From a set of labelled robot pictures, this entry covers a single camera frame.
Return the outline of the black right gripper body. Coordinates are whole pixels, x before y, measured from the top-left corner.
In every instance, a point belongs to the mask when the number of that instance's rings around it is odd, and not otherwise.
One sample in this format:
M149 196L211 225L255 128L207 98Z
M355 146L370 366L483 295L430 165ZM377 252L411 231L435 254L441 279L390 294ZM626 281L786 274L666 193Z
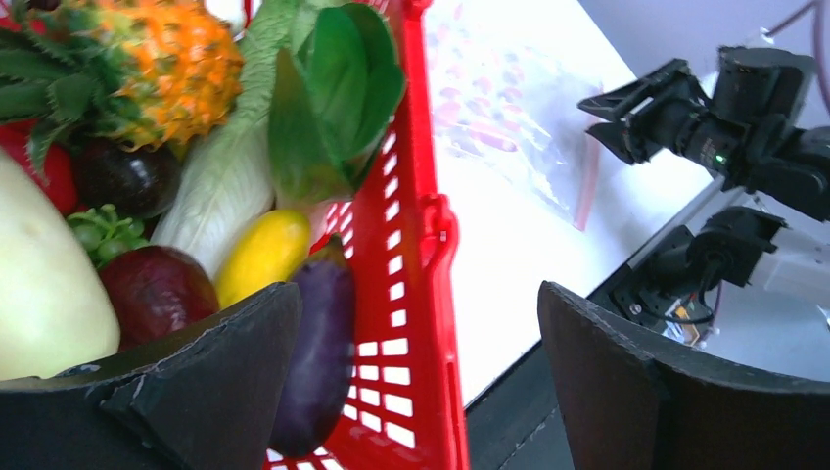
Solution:
M675 84L628 113L622 132L622 159L649 162L667 149L708 171L728 175L736 169L743 130L718 117L702 88Z

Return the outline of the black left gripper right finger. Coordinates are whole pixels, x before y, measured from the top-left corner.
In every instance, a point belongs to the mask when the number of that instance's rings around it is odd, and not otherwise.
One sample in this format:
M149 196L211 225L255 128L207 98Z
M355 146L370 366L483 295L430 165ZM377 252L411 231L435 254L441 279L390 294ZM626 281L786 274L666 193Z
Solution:
M680 345L543 282L537 316L577 469L825 469L829 386Z

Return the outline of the toy pineapple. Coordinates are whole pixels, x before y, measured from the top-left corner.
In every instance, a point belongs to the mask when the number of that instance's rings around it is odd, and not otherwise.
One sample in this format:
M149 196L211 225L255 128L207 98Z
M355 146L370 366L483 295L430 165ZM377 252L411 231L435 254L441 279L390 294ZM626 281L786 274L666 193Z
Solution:
M126 150L209 133L241 93L243 56L201 1L15 1L1 32L1 120L29 121L36 171L74 129Z

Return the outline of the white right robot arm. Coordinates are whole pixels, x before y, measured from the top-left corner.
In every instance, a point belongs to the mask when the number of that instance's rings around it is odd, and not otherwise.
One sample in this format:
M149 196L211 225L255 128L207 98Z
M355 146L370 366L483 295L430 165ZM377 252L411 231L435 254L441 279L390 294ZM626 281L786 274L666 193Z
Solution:
M796 125L813 57L723 46L707 93L674 59L613 91L583 99L588 134L628 165L668 150L720 178L723 192L764 194L819 222L829 218L829 130ZM681 324L676 306L696 302L692 323L715 319L706 294L724 283L829 304L829 247L777 215L728 206L697 232L674 226L614 273L593 301L634 323Z

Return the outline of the red plastic shopping basket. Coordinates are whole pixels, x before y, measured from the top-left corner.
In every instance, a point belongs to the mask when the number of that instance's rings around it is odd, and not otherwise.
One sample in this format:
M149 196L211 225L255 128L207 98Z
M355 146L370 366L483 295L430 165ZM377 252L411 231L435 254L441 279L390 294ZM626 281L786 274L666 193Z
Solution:
M266 449L259 469L466 469L470 465L449 270L457 221L437 190L423 1L380 1L407 92L354 200L331 207L356 280L353 394L324 446L302 459Z

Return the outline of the clear zip top bag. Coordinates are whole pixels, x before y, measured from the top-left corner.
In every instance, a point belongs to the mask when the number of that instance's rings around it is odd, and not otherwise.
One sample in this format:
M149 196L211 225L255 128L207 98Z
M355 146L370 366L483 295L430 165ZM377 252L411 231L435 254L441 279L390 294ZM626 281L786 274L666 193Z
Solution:
M573 61L531 43L488 1L436 1L425 16L435 139L485 165L575 229L588 225L599 174L593 117L577 102L604 89Z

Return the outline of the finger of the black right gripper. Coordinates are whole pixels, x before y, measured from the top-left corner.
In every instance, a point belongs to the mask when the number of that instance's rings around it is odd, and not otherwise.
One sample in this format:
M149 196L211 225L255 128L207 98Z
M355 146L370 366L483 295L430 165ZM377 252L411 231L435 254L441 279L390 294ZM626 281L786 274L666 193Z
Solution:
M642 162L638 142L631 136L626 124L599 122L588 127L586 133L625 164L638 165Z
M576 106L579 110L604 121L618 122L634 113L648 100L654 104L670 99L708 104L708 95L686 60L672 59L627 85L582 99Z

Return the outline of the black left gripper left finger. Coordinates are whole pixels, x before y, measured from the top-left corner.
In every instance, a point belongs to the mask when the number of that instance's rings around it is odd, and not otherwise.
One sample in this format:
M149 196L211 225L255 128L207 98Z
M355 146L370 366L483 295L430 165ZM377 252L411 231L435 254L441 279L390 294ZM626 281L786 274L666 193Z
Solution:
M5 469L259 469L298 331L277 283L152 343L1 385Z

